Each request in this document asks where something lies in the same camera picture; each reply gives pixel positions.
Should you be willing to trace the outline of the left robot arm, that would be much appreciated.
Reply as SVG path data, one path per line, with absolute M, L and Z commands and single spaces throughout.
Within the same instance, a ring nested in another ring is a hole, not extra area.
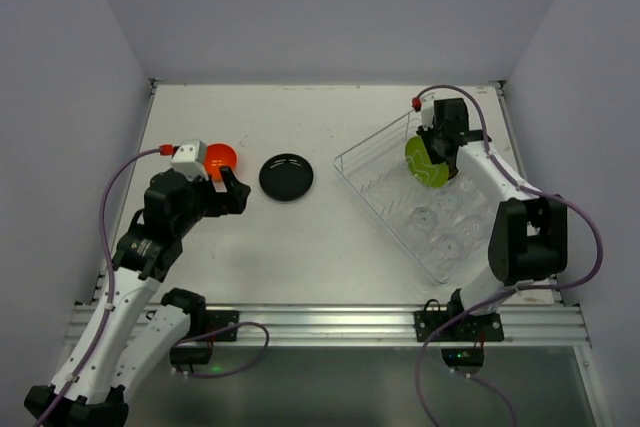
M 173 289 L 152 320 L 132 333 L 150 299 L 181 255 L 182 240 L 204 217 L 239 215 L 251 189 L 221 170 L 225 189 L 209 176 L 190 179 L 169 169 L 155 175 L 128 231 L 117 244 L 108 281 L 73 352 L 49 384 L 25 399 L 39 426 L 122 426 L 143 380 L 172 345 L 203 329 L 205 300 Z

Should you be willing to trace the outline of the yellow patterned plate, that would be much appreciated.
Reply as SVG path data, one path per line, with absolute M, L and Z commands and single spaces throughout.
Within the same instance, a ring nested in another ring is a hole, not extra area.
M 457 159 L 456 151 L 454 151 L 452 154 L 447 154 L 445 156 L 445 163 L 448 168 L 448 180 L 454 179 L 459 173 L 459 170 L 456 166 L 456 159 Z

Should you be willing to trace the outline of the green plate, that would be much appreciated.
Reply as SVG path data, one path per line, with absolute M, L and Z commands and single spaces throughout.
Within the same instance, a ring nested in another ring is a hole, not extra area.
M 449 181 L 448 165 L 433 163 L 419 136 L 413 136 L 407 140 L 404 153 L 411 175 L 422 185 L 441 188 Z

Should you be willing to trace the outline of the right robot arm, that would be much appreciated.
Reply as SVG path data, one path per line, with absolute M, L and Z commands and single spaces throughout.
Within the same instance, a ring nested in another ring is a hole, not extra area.
M 487 266 L 450 297 L 453 315 L 470 311 L 494 313 L 521 287 L 563 272 L 568 258 L 567 207 L 537 193 L 514 169 L 504 164 L 486 133 L 486 123 L 471 129 L 462 98 L 413 100 L 422 124 L 417 129 L 428 159 L 451 174 L 470 178 L 495 207 L 487 247 Z

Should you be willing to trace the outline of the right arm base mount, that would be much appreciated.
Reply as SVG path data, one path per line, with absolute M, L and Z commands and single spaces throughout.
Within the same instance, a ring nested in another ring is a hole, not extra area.
M 416 340 L 424 342 L 456 313 L 457 310 L 452 305 L 443 306 L 435 299 L 427 301 L 423 307 L 413 312 Z M 435 337 L 435 340 L 440 342 L 502 342 L 505 340 L 505 334 L 500 315 L 492 313 L 466 316 L 443 329 Z

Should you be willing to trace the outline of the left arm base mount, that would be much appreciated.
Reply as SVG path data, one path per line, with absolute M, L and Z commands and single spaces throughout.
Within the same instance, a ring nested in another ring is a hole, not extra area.
M 240 313 L 237 310 L 207 310 L 202 325 L 197 327 L 195 330 L 191 329 L 184 336 L 184 339 L 237 324 L 239 322 L 239 317 Z M 236 340 L 237 332 L 235 329 L 232 329 L 219 334 L 218 336 L 214 336 L 211 339 L 211 342 L 235 342 Z

